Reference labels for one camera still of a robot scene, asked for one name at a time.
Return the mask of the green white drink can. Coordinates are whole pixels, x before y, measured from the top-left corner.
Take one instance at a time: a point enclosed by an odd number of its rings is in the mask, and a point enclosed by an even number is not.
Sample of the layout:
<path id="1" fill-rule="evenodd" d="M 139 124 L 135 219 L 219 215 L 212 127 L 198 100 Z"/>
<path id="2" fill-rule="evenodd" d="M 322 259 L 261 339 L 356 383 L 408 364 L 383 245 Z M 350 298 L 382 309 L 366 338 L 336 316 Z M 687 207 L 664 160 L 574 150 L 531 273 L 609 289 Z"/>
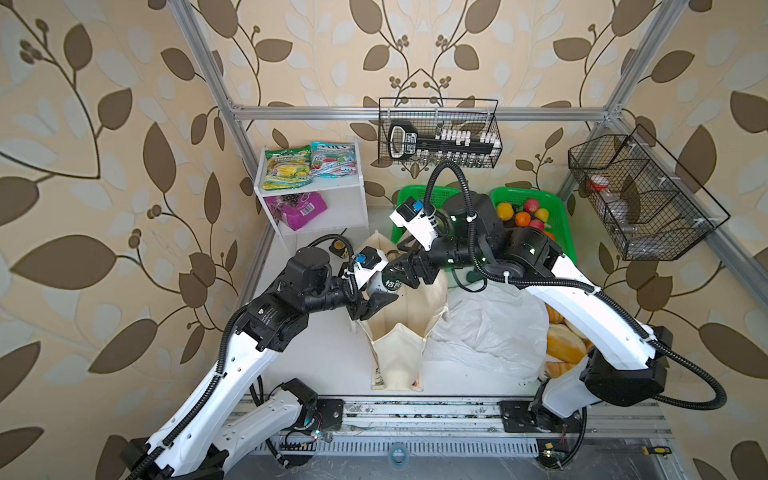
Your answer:
<path id="1" fill-rule="evenodd" d="M 368 281 L 366 293 L 370 299 L 380 302 L 394 302 L 399 298 L 402 283 L 391 274 L 381 271 L 375 273 Z"/>

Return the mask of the cream floral tote bag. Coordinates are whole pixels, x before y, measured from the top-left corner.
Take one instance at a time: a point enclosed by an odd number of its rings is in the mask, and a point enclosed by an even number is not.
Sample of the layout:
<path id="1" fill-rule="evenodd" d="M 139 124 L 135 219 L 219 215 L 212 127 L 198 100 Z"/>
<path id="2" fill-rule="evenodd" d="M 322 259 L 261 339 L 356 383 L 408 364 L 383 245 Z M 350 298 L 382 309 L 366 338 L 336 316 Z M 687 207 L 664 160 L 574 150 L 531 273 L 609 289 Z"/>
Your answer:
<path id="1" fill-rule="evenodd" d="M 427 339 L 449 316 L 448 280 L 443 272 L 431 285 L 407 286 L 398 299 L 361 322 L 371 353 L 373 390 L 420 392 Z"/>

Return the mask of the purple snack bag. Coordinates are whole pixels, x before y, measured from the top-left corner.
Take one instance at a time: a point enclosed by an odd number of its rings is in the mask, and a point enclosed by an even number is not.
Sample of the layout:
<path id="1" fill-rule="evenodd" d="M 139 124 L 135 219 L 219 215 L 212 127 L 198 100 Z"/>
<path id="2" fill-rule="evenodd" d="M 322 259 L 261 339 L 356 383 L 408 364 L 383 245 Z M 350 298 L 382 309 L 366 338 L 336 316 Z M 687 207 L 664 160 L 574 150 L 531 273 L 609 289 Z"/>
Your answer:
<path id="1" fill-rule="evenodd" d="M 327 204 L 317 192 L 280 195 L 266 198 L 272 216 L 298 231 L 327 210 Z"/>

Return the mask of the teal fruit candy bag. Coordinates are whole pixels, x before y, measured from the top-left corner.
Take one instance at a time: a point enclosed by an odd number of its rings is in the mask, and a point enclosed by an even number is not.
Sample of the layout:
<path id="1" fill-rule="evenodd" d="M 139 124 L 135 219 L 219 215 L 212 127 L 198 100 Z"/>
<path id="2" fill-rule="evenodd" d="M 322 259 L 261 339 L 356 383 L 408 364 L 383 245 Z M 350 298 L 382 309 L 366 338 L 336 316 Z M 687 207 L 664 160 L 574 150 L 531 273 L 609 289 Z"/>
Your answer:
<path id="1" fill-rule="evenodd" d="M 357 173 L 355 146 L 349 143 L 313 142 L 311 174 L 315 178 L 341 178 Z"/>

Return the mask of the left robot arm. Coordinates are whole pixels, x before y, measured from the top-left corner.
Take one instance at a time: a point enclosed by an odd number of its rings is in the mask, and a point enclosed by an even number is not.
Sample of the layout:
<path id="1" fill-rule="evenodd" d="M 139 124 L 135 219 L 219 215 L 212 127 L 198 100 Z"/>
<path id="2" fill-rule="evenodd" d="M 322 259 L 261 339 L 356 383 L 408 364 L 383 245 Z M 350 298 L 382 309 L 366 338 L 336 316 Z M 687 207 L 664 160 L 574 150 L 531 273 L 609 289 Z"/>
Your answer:
<path id="1" fill-rule="evenodd" d="M 228 321 L 217 360 L 171 418 L 147 439 L 129 442 L 121 458 L 132 479 L 222 479 L 259 445 L 316 417 L 316 393 L 292 379 L 245 416 L 229 416 L 258 377 L 308 326 L 311 314 L 344 308 L 368 319 L 396 300 L 391 293 L 364 297 L 365 286 L 388 264 L 366 246 L 334 273 L 328 251 L 299 249 L 267 289 Z"/>

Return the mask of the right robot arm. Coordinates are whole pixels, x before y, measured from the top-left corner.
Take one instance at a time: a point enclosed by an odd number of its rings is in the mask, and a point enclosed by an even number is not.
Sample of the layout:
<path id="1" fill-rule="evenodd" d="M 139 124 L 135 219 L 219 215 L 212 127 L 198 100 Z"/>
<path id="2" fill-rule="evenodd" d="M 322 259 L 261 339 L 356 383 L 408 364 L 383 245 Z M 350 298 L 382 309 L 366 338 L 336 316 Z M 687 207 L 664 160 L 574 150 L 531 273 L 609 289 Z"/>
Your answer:
<path id="1" fill-rule="evenodd" d="M 639 323 L 591 283 L 543 231 L 506 226 L 487 195 L 457 193 L 442 207 L 409 197 L 390 218 L 417 243 L 391 269 L 403 284 L 415 288 L 433 282 L 441 270 L 473 267 L 488 283 L 513 285 L 542 300 L 591 342 L 585 359 L 544 381 L 527 409 L 513 414 L 519 426 L 557 432 L 572 419 L 584 424 L 587 408 L 598 403 L 629 407 L 653 399 L 696 411 L 726 404 L 720 382 L 672 350 L 667 329 Z M 664 360 L 699 377 L 713 398 L 666 396 Z"/>

